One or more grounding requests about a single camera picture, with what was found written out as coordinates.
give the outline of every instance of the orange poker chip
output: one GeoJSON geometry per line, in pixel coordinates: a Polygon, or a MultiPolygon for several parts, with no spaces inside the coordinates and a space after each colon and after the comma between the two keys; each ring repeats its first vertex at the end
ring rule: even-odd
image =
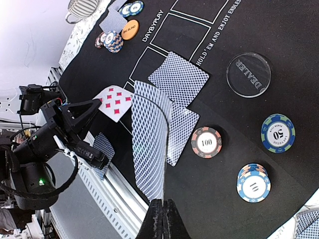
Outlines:
{"type": "Polygon", "coordinates": [[[122,38],[131,40],[139,31],[140,24],[136,20],[130,20],[122,30],[122,38]]]}

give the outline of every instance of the stack of poker chips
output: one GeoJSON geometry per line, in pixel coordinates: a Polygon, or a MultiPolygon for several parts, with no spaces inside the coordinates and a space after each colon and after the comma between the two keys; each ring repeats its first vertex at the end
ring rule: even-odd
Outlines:
{"type": "Polygon", "coordinates": [[[124,40],[115,31],[110,31],[106,33],[106,38],[104,40],[104,46],[112,53],[118,53],[124,44],[124,40]]]}
{"type": "Polygon", "coordinates": [[[237,192],[249,203],[264,200],[270,192],[271,184],[266,169],[258,163],[245,165],[238,173],[237,192]]]}

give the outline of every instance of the mug handle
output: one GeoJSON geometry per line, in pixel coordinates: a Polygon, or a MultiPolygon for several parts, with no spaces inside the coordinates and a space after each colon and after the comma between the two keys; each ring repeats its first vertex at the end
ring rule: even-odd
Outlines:
{"type": "Polygon", "coordinates": [[[79,21],[81,21],[82,19],[79,19],[79,20],[77,20],[77,21],[69,21],[69,16],[70,15],[72,15],[71,13],[67,13],[67,15],[65,16],[65,20],[66,20],[66,22],[68,23],[68,24],[76,24],[76,23],[78,23],[79,21]]]}

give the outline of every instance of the gray floor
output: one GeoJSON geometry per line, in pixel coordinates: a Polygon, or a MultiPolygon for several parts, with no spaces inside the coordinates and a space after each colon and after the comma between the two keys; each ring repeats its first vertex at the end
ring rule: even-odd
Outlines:
{"type": "MultiPolygon", "coordinates": [[[[48,162],[55,174],[57,187],[71,175],[73,164],[59,153],[48,162]]],[[[120,239],[121,237],[100,211],[90,193],[77,176],[51,208],[70,239],[120,239]]]]}

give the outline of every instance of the white mug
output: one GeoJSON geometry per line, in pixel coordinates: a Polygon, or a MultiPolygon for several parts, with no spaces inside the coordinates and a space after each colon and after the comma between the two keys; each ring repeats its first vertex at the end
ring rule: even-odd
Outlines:
{"type": "Polygon", "coordinates": [[[69,24],[76,24],[84,18],[90,16],[98,7],[99,0],[71,0],[68,6],[68,13],[65,20],[69,24]],[[73,15],[78,18],[77,21],[69,21],[68,17],[73,15]]]}

